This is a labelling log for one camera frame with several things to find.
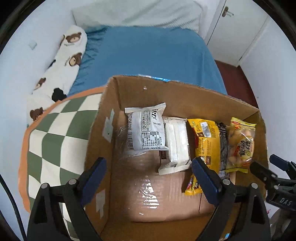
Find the wooden floor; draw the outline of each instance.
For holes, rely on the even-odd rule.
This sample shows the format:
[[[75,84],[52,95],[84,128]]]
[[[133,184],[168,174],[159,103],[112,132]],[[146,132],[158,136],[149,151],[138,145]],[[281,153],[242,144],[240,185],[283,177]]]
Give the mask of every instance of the wooden floor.
[[[241,67],[216,61],[227,93],[258,108],[256,98]]]

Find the light switch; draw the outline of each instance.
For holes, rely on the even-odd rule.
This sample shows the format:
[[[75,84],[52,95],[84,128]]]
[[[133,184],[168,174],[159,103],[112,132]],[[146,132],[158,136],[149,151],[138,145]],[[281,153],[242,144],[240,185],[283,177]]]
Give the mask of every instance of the light switch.
[[[31,40],[30,43],[29,43],[29,46],[30,46],[31,50],[33,50],[37,46],[36,41]]]

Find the snack package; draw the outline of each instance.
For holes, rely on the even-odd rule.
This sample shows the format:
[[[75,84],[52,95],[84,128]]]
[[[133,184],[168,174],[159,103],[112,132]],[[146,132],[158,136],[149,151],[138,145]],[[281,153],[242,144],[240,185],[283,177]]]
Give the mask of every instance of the snack package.
[[[114,153],[118,160],[123,160],[129,157],[136,157],[146,154],[149,150],[131,151],[128,150],[126,137],[128,132],[128,125],[120,127],[116,132],[116,140],[114,146]]]
[[[185,195],[186,196],[193,196],[197,193],[202,193],[199,191],[201,188],[198,185],[198,182],[196,180],[196,177],[192,174],[190,177],[190,181],[188,182],[187,188],[185,190]]]
[[[200,157],[211,170],[219,173],[220,136],[218,126],[212,120],[188,119],[188,122],[195,133],[195,156]],[[196,180],[195,177],[191,189],[185,190],[185,195],[202,193],[201,187],[194,180]]]
[[[220,171],[219,177],[221,179],[229,179],[229,173],[226,173],[226,163],[228,155],[228,135],[226,126],[221,122],[217,124],[220,132]]]
[[[231,118],[226,172],[248,173],[255,147],[255,130],[256,124]]]
[[[128,116],[127,147],[129,151],[168,150],[162,119],[166,104],[125,108]]]
[[[159,175],[165,175],[165,174],[171,174],[175,172],[181,172],[189,169],[191,167],[191,160],[188,161],[168,161],[168,162],[163,162],[161,160],[161,165],[158,169]]]
[[[176,117],[163,118],[165,125],[165,143],[168,147],[168,156],[171,162],[190,160],[186,119]]]

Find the blue gripper pad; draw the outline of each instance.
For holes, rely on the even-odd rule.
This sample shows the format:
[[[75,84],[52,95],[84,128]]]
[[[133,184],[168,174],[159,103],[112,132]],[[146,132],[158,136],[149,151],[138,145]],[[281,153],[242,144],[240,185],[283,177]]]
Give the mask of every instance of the blue gripper pad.
[[[86,180],[82,188],[82,198],[80,200],[80,203],[83,207],[91,202],[96,190],[98,189],[98,186],[100,185],[103,177],[105,176],[106,170],[107,161],[105,158],[98,158],[94,165],[90,168],[90,176],[88,180]]]
[[[270,157],[269,157],[269,161],[277,166],[279,169],[283,170],[283,171],[286,171],[289,169],[289,165],[288,165],[288,162],[280,157],[278,157],[277,155],[275,154],[272,154]]]
[[[209,172],[211,172],[210,169],[206,166],[206,164],[202,161],[200,157],[193,159],[192,172],[195,175],[198,184],[201,186],[202,191],[207,198],[207,201],[210,204],[217,206],[219,204],[218,187],[214,184],[214,181],[209,176]]]

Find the cabinet door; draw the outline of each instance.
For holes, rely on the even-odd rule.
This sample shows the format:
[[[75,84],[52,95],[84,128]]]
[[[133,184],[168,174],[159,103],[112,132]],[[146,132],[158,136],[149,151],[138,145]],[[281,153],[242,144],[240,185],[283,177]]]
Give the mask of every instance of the cabinet door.
[[[214,59],[237,66],[267,17],[253,0],[226,0],[207,45]]]

